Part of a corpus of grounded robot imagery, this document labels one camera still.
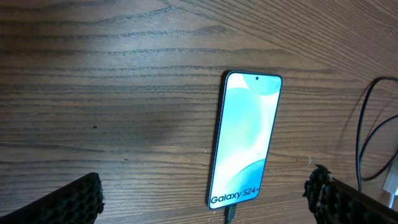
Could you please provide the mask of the Samsung Galaxy smartphone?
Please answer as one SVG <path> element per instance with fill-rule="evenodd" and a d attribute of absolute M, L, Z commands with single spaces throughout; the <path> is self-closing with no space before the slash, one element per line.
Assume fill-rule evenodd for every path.
<path fill-rule="evenodd" d="M 220 86 L 206 203 L 211 210 L 259 195 L 282 91 L 280 75 L 230 70 Z"/>

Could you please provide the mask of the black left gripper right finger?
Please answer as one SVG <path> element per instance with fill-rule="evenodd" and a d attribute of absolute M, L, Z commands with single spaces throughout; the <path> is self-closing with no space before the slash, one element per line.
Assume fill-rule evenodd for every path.
<path fill-rule="evenodd" d="M 332 177 L 318 164 L 303 196 L 317 224 L 397 224 L 397 212 Z"/>

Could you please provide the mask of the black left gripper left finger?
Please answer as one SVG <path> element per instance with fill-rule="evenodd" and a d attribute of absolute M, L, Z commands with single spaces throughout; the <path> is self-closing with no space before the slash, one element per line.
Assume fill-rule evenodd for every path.
<path fill-rule="evenodd" d="M 91 172 L 1 217 L 3 224 L 93 224 L 104 210 L 99 174 Z"/>

